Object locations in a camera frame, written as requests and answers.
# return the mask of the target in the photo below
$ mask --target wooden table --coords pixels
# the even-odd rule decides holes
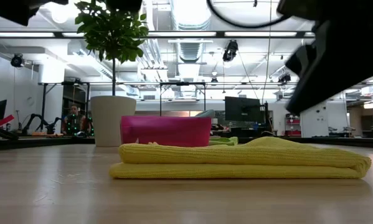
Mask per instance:
[[[373,165],[363,180],[113,180],[118,161],[93,145],[0,151],[0,223],[373,223]]]

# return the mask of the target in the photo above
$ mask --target yellow microfiber cloth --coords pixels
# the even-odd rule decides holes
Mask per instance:
[[[348,178],[366,175],[368,157],[264,137],[238,146],[124,144],[110,175],[137,179]]]

